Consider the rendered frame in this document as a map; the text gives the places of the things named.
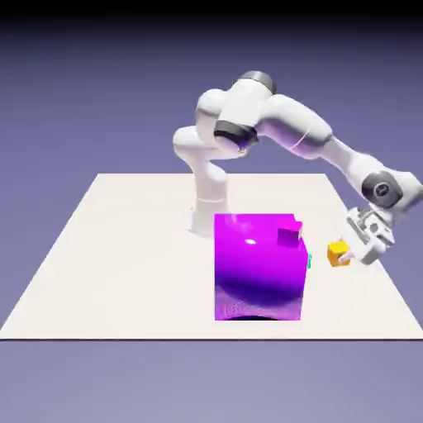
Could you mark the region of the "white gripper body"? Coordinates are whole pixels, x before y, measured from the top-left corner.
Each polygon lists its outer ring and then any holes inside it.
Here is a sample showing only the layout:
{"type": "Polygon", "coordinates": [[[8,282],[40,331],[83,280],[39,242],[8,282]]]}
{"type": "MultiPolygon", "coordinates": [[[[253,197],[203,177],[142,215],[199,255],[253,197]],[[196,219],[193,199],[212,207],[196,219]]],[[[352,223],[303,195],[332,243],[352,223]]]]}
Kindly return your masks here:
{"type": "Polygon", "coordinates": [[[340,238],[349,246],[351,259],[366,265],[394,245],[391,227],[371,208],[350,209],[340,225],[340,238]]]}

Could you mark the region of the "small yellow cube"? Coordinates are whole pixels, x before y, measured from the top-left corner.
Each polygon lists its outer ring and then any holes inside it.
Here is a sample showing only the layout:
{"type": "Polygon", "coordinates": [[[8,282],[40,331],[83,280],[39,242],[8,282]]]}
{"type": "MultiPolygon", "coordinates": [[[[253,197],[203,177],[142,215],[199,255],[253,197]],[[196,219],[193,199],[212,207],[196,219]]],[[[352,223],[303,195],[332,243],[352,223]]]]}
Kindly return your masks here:
{"type": "Polygon", "coordinates": [[[340,262],[339,258],[349,252],[349,246],[343,241],[338,240],[328,244],[327,258],[332,267],[349,265],[350,260],[340,262]]]}

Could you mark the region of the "small magenta cube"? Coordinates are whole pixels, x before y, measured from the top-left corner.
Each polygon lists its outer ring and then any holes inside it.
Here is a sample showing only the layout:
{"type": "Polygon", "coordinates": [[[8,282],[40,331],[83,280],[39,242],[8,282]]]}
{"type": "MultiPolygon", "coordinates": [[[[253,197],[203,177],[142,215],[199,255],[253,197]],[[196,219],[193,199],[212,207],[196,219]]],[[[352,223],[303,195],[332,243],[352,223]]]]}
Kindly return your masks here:
{"type": "Polygon", "coordinates": [[[302,238],[300,221],[283,221],[278,228],[278,244],[284,247],[297,248],[302,238]]]}

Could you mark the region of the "large magenta box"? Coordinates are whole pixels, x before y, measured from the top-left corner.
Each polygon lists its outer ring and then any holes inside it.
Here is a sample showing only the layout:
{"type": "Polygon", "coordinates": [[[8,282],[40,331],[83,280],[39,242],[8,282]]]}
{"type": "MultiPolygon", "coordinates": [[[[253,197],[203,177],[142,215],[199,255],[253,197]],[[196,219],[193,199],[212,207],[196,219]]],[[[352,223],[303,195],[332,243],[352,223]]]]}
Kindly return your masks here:
{"type": "Polygon", "coordinates": [[[217,214],[214,220],[215,319],[299,321],[308,251],[278,244],[293,214],[217,214]]]}

